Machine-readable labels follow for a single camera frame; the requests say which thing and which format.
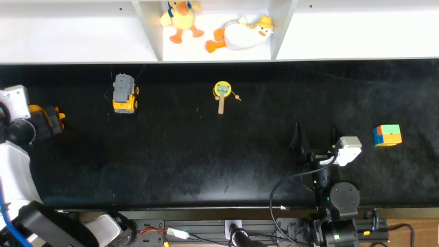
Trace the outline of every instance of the yellow toy truck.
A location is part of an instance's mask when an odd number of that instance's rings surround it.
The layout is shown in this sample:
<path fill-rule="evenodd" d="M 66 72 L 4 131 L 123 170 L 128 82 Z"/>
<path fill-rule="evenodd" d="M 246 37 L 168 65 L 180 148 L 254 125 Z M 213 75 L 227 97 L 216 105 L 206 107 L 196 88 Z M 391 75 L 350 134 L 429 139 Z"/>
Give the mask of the yellow toy truck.
<path fill-rule="evenodd" d="M 115 82 L 112 84 L 115 88 L 112 94 L 112 106 L 116 113 L 132 114 L 137 111 L 139 103 L 139 87 L 134 83 L 134 78 L 130 75 L 116 75 Z"/>

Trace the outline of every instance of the plush toy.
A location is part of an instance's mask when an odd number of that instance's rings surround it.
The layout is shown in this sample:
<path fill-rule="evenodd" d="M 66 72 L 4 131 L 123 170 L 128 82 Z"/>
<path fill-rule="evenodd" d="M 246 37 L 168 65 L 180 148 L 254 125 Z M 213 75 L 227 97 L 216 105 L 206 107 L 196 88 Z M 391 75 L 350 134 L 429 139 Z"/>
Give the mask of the plush toy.
<path fill-rule="evenodd" d="M 168 11 L 160 18 L 160 24 L 163 27 L 173 25 L 177 29 L 177 33 L 171 36 L 169 39 L 176 43 L 181 44 L 184 30 L 191 30 L 194 37 L 203 36 L 204 32 L 198 30 L 195 25 L 195 15 L 192 10 L 196 12 L 201 11 L 201 6 L 195 1 L 169 1 L 167 3 Z"/>
<path fill-rule="evenodd" d="M 206 42 L 206 50 L 214 52 L 221 47 L 227 47 L 234 51 L 249 49 L 264 43 L 274 31 L 272 19 L 266 15 L 254 24 L 247 24 L 247 19 L 241 17 L 238 21 L 229 21 L 224 28 L 215 30 L 215 41 Z"/>

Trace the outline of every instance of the rubik's cube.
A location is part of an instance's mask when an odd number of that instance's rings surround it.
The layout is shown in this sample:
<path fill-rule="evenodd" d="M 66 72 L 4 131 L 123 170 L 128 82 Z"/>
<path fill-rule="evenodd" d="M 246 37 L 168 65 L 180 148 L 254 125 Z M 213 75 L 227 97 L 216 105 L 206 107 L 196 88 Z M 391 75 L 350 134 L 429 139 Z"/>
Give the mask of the rubik's cube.
<path fill-rule="evenodd" d="M 375 146 L 390 147 L 403 142 L 398 124 L 385 124 L 373 129 Z"/>

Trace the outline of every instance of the black tabletop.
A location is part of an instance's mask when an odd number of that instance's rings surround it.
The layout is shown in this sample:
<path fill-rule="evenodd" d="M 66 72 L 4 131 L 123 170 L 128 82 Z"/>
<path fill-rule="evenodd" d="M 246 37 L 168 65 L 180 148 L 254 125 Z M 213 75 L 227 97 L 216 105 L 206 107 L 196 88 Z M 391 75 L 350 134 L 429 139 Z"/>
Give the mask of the black tabletop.
<path fill-rule="evenodd" d="M 117 73 L 138 78 L 138 115 L 113 112 Z M 329 148 L 333 124 L 359 137 L 362 153 L 340 173 L 362 207 L 439 205 L 437 60 L 13 66 L 0 78 L 67 116 L 64 134 L 31 153 L 52 207 L 266 207 L 280 179 L 306 169 L 288 152 L 297 121 L 314 148 Z M 242 98 L 227 97 L 223 115 L 220 80 Z M 403 143 L 376 148 L 381 124 L 399 124 Z M 274 204 L 314 208 L 311 184 L 284 184 Z"/>

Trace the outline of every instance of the orange beak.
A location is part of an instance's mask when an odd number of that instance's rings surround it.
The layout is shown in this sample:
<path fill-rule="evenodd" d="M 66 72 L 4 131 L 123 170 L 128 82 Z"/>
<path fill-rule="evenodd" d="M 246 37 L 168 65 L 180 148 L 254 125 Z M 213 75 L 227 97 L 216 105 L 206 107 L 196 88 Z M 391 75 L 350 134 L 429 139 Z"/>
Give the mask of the orange beak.
<path fill-rule="evenodd" d="M 187 6 L 187 2 L 181 1 L 180 3 L 178 3 L 177 4 L 177 11 L 179 11 L 179 13 L 182 15 L 187 15 L 187 13 L 189 11 L 189 7 Z"/>

